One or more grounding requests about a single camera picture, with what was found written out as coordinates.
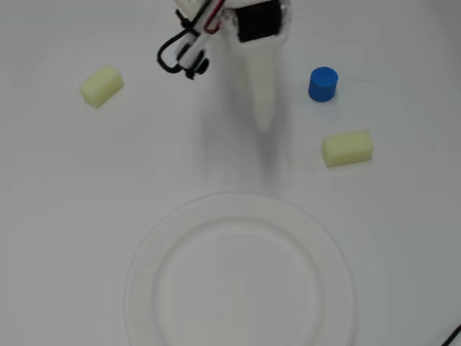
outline black wire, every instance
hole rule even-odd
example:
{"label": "black wire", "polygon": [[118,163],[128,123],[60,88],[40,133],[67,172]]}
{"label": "black wire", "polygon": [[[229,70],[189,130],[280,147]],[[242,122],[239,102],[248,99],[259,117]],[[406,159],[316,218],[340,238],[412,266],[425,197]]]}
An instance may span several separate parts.
{"label": "black wire", "polygon": [[449,336],[447,341],[445,341],[442,346],[448,346],[453,342],[454,339],[458,336],[458,334],[461,333],[461,325],[458,326],[458,328],[455,329],[455,331]]}
{"label": "black wire", "polygon": [[162,55],[164,54],[164,51],[174,44],[176,41],[181,40],[186,34],[191,33],[195,37],[199,36],[199,33],[194,29],[194,26],[197,25],[198,21],[202,17],[202,15],[205,13],[209,5],[211,4],[212,0],[206,0],[203,5],[200,7],[199,11],[195,15],[194,19],[192,21],[189,21],[187,18],[185,18],[180,11],[176,11],[176,15],[179,17],[181,20],[181,25],[184,28],[178,35],[170,38],[168,41],[166,41],[158,50],[157,53],[157,61],[162,67],[163,70],[170,74],[178,74],[181,72],[182,67],[177,63],[175,66],[171,67],[168,66],[165,63],[165,60],[162,58]]}

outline white tabletop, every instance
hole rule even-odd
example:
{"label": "white tabletop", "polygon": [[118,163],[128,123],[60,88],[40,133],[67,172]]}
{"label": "white tabletop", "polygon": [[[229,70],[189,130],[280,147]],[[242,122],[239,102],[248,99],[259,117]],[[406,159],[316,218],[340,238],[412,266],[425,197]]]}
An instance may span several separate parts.
{"label": "white tabletop", "polygon": [[[461,3],[294,6],[285,108],[261,138],[219,63],[195,82],[156,65],[172,1],[1,2],[0,345],[126,346],[141,241],[225,191],[287,200],[335,238],[356,346],[440,345],[461,323]],[[78,86],[105,63],[126,85],[93,110]],[[340,76],[324,105],[307,93],[319,66]],[[374,160],[325,168],[322,137],[363,128]]]}

